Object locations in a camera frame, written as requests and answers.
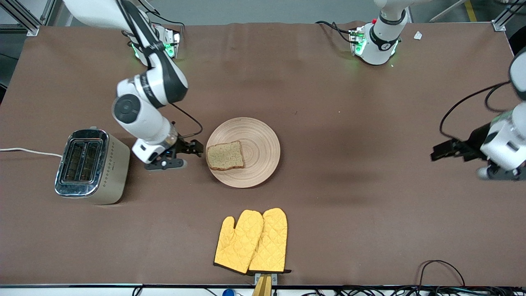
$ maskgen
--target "white cable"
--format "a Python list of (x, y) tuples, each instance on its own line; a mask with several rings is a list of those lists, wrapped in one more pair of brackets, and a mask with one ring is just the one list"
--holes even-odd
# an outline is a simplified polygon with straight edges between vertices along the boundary
[(42, 154), (42, 155), (51, 155), (51, 156), (57, 156), (57, 157), (61, 157), (62, 158), (62, 155), (60, 155), (60, 154), (34, 151), (34, 150), (25, 149), (25, 148), (3, 148), (3, 149), (0, 148), (0, 152), (5, 152), (5, 151), (25, 151), (25, 152), (29, 152), (29, 153), (36, 153), (36, 154)]

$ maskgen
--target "green led light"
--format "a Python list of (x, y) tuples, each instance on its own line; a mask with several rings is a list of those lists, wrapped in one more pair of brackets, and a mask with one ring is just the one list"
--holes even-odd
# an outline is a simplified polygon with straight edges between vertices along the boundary
[(395, 54), (396, 46), (398, 45), (398, 41), (393, 45), (393, 50), (391, 51), (391, 55)]
[(367, 40), (365, 38), (362, 38), (361, 41), (356, 45), (356, 54), (361, 55), (363, 53), (363, 49), (367, 45)]
[(133, 43), (131, 44), (131, 46), (133, 48), (133, 51), (135, 52), (135, 57), (139, 58), (139, 54), (137, 53), (137, 50), (135, 49), (135, 46), (133, 45)]

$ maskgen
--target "brown table cover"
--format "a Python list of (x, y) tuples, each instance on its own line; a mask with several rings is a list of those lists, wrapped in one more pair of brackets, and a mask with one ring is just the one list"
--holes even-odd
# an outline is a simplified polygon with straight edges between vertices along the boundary
[[(508, 79), (505, 34), (489, 23), (409, 24), (402, 37), (387, 64), (370, 66), (320, 25), (188, 27), (179, 105), (204, 125), (197, 139), (233, 117), (262, 120), (281, 144), (273, 176), (240, 190), (193, 155), (161, 172), (132, 156), (122, 201), (96, 206), (55, 194), (58, 158), (1, 153), (0, 282), (252, 283), (213, 266), (221, 222), (280, 207), (293, 270), (281, 284), (414, 284), (423, 261), (443, 259), (468, 285), (523, 285), (526, 183), (479, 181), (479, 161), (429, 159), (450, 106)], [(93, 125), (131, 146), (111, 114), (117, 82), (145, 69), (126, 42), (119, 31), (41, 27), (0, 106), (0, 146), (61, 153)], [(466, 138), (488, 122), (482, 100), (445, 129)], [(517, 103), (509, 86), (491, 102)], [(197, 129), (171, 106), (161, 112), (181, 133)], [(459, 281), (437, 264), (424, 283)]]

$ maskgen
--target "gray floor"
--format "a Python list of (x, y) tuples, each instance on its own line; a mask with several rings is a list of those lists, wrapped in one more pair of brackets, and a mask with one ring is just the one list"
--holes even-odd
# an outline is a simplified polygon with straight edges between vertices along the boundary
[[(457, 0), (435, 0), (411, 8), (414, 22), (428, 22)], [(370, 21), (378, 16), (372, 0), (151, 0), (167, 19), (187, 25), (222, 25), (229, 23), (314, 23), (335, 21), (347, 23), (354, 20)], [(471, 0), (477, 21), (487, 22), (504, 10), (504, 5), (494, 0)], [(56, 17), (56, 25), (68, 22), (69, 13), (64, 9)], [(152, 20), (165, 23), (156, 17)], [(451, 11), (441, 22), (469, 22), (466, 7), (461, 5)], [(71, 25), (82, 25), (73, 19)], [(525, 16), (516, 16), (506, 25), (511, 36), (526, 25)], [(26, 36), (24, 34), (0, 34), (0, 53), (19, 57)], [(0, 83), (9, 85), (16, 60), (0, 56)]]

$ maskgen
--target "wooden plate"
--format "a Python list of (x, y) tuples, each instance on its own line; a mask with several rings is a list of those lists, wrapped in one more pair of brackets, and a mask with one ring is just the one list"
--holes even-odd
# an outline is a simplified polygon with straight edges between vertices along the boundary
[(223, 122), (212, 133), (206, 148), (239, 140), (245, 159), (243, 169), (213, 171), (221, 182), (236, 188), (253, 187), (268, 179), (278, 166), (280, 147), (278, 136), (264, 122), (238, 117)]

